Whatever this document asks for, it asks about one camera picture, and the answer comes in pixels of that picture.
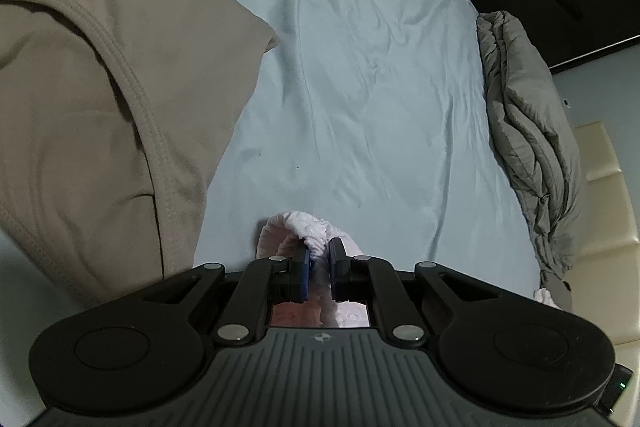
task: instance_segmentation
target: mattress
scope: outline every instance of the mattress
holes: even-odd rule
[[[209,188],[194,263],[241,269],[267,217],[304,210],[397,269],[432,260],[531,296],[538,265],[492,151],[470,2],[238,1],[281,43],[264,57]],[[41,407],[25,346],[74,308],[3,239],[6,266],[0,423],[13,427]],[[31,324],[12,311],[17,302]]]

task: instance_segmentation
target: padded leather headboard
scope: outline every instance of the padded leather headboard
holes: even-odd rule
[[[601,121],[575,129],[587,176],[589,223],[580,256],[566,276],[574,313],[611,339],[616,360],[635,373],[612,420],[633,424],[640,394],[640,239],[620,163]]]

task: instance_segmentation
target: wall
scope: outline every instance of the wall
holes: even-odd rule
[[[604,121],[640,217],[640,44],[554,76],[575,126]]]

